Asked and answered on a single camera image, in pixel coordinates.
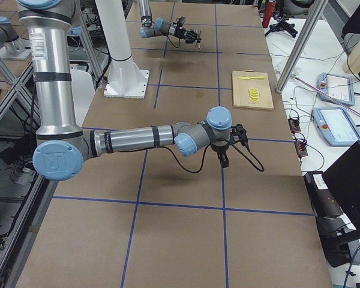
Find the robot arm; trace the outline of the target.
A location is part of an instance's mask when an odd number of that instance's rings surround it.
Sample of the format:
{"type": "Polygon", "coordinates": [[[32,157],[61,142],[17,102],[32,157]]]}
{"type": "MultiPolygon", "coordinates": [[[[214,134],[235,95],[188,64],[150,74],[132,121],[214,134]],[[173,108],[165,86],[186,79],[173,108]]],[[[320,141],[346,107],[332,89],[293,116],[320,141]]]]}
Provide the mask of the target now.
{"type": "Polygon", "coordinates": [[[179,41],[184,40],[186,44],[195,44],[197,49],[200,49],[201,30],[186,29],[186,18],[181,16],[175,22],[168,22],[160,17],[155,21],[152,19],[152,12],[150,2],[143,0],[138,1],[140,9],[140,20],[142,27],[140,28],[140,36],[142,38],[152,37],[167,37],[173,36],[179,41]]]}
{"type": "Polygon", "coordinates": [[[76,176],[86,160],[114,152],[176,145],[183,156],[207,147],[227,148],[232,116],[222,106],[204,121],[119,131],[83,130],[76,122],[67,34],[76,15],[74,1],[19,1],[20,21],[31,43],[34,82],[40,110],[37,147],[32,156],[39,175],[53,181],[76,176]]]}

